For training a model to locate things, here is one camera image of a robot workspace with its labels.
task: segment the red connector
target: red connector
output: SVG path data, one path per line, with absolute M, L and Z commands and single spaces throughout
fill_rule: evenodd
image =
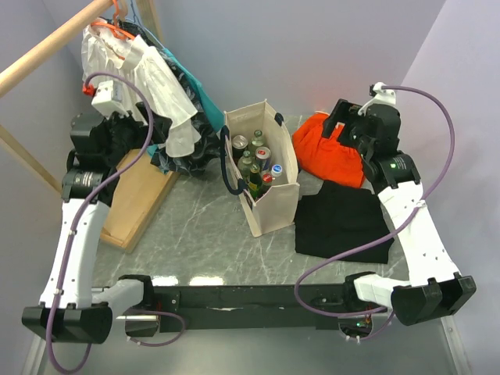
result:
M 89 84 L 88 86 L 85 86 L 82 88 L 82 92 L 88 96 L 94 97 L 95 95 L 95 87 L 93 84 Z

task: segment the red cloth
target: red cloth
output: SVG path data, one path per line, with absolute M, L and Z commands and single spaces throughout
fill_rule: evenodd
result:
M 354 148 L 342 146 L 337 137 L 344 125 L 338 124 L 330 138 L 322 138 L 326 113 L 309 117 L 292 136 L 295 154 L 301 168 L 322 180 L 360 188 L 363 184 L 363 166 Z

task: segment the soda can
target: soda can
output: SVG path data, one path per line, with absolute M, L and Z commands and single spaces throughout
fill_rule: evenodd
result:
M 247 140 L 247 138 L 243 137 L 242 135 L 236 135 L 233 137 L 231 144 L 233 146 L 233 148 L 232 148 L 233 149 L 233 160 L 235 163 L 238 163 L 238 160 L 243 156 L 243 152 L 248 147 L 248 140 Z
M 266 172 L 271 167 L 271 150 L 267 147 L 259 147 L 255 150 L 255 160 L 260 166 L 261 172 Z

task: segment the navy blue bag handle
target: navy blue bag handle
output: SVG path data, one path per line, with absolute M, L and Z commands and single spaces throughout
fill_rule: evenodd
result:
M 243 192 L 244 189 L 247 188 L 247 184 L 243 181 L 242 178 L 237 179 L 237 188 L 234 189 L 231 185 L 229 185 L 229 178 L 227 178 L 227 170 L 226 170 L 226 139 L 230 139 L 229 129 L 226 125 L 220 129 L 220 169 L 222 171 L 222 179 L 224 180 L 224 184 L 226 185 L 227 190 L 232 195 L 239 195 Z

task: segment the marble table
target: marble table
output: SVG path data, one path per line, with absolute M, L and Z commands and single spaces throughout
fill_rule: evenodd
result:
M 305 118 L 285 116 L 290 133 Z M 304 171 L 298 182 L 301 195 L 317 193 L 322 184 Z M 294 226 L 254 238 L 240 200 L 224 186 L 217 159 L 203 178 L 179 178 L 132 254 L 99 245 L 94 286 L 112 285 L 128 273 L 151 275 L 157 285 L 293 284 L 321 261 L 295 253 Z M 346 275 L 367 270 L 406 280 L 408 267 L 398 241 L 387 265 L 335 262 L 305 282 L 342 283 Z

